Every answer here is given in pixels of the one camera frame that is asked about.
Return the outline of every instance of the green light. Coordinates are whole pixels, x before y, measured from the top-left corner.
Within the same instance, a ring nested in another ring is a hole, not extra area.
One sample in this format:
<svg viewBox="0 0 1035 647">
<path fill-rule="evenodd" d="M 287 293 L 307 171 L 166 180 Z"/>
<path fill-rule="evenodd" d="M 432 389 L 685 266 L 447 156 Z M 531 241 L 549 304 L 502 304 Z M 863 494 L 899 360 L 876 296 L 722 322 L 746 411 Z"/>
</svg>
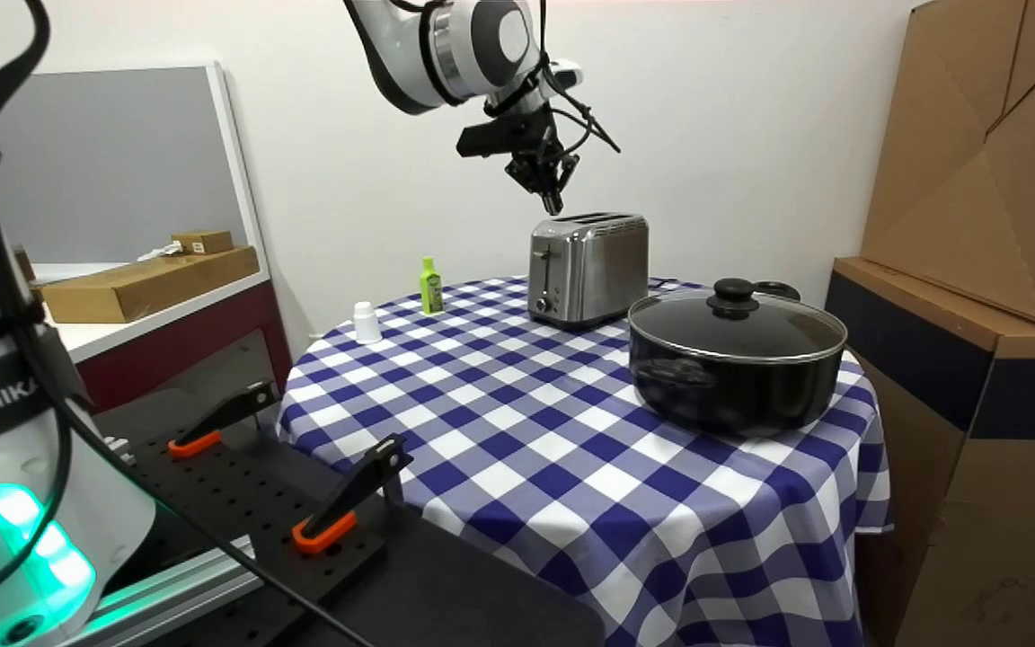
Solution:
<svg viewBox="0 0 1035 647">
<path fill-rule="evenodd" d="M 21 552 L 42 520 L 46 504 L 17 484 L 0 483 L 0 543 L 3 555 Z M 95 566 L 71 537 L 50 520 L 37 555 L 17 567 L 14 586 L 27 591 L 28 608 L 17 616 L 42 616 L 46 632 L 83 611 L 99 582 Z"/>
<path fill-rule="evenodd" d="M 83 561 L 83 555 L 57 558 L 50 573 L 64 591 L 88 586 L 95 580 L 95 567 Z"/>
<path fill-rule="evenodd" d="M 0 518 L 14 528 L 34 526 L 40 518 L 40 504 L 17 484 L 0 484 Z"/>
<path fill-rule="evenodd" d="M 42 555 L 42 558 L 50 561 L 50 558 L 57 558 L 63 552 L 69 552 L 63 528 L 57 528 L 57 526 L 46 526 L 46 531 L 42 531 L 37 555 Z"/>
</svg>

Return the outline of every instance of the black pot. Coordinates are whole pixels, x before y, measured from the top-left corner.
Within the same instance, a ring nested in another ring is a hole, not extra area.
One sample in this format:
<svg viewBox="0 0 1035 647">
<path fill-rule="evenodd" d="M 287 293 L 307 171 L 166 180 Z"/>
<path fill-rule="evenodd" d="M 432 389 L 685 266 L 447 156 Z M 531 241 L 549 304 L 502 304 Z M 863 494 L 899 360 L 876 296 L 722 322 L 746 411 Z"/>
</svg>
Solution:
<svg viewBox="0 0 1035 647">
<path fill-rule="evenodd" d="M 833 397 L 849 331 L 788 283 L 719 281 L 628 310 L 638 392 L 689 432 L 768 438 Z"/>
</svg>

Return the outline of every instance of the cardboard box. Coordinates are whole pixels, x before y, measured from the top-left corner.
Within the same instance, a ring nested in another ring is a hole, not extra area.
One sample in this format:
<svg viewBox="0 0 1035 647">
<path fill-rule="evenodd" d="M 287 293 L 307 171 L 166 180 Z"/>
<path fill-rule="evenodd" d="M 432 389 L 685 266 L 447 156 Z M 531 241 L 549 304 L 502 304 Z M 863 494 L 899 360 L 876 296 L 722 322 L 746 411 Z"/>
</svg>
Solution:
<svg viewBox="0 0 1035 647">
<path fill-rule="evenodd" d="M 913 10 L 863 256 L 1035 322 L 1035 0 Z"/>
<path fill-rule="evenodd" d="M 179 230 L 172 241 L 179 241 L 189 256 L 234 253 L 229 230 Z"/>
<path fill-rule="evenodd" d="M 258 272 L 255 247 L 172 256 L 42 283 L 42 299 L 57 324 L 128 324 L 249 272 Z"/>
<path fill-rule="evenodd" d="M 858 540 L 876 643 L 1035 643 L 1035 324 L 863 259 L 828 306 L 849 324 L 891 462 L 894 531 Z"/>
</svg>

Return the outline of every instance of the silver toaster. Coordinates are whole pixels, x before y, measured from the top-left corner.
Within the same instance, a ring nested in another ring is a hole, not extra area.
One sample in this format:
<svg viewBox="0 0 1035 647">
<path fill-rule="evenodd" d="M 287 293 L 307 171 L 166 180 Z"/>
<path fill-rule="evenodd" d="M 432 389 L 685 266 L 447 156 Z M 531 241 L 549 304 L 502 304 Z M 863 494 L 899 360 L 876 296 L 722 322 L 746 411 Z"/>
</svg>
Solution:
<svg viewBox="0 0 1035 647">
<path fill-rule="evenodd" d="M 547 219 L 528 245 L 528 316 L 597 328 L 649 296 L 652 226 L 645 216 L 582 211 Z"/>
</svg>

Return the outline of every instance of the table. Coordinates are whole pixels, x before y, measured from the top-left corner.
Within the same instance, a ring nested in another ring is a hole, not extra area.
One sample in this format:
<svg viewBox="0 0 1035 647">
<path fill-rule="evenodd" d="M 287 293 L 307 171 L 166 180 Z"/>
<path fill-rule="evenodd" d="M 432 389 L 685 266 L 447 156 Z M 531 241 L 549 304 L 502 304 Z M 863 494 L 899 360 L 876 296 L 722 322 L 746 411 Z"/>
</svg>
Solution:
<svg viewBox="0 0 1035 647">
<path fill-rule="evenodd" d="M 725 443 L 645 407 L 625 324 L 531 324 L 517 277 L 447 306 L 382 306 L 382 344 L 332 328 L 277 435 L 332 467 L 404 435 L 407 504 L 586 600 L 607 643 L 863 643 L 853 540 L 887 528 L 887 452 L 853 357 L 812 427 Z"/>
</svg>

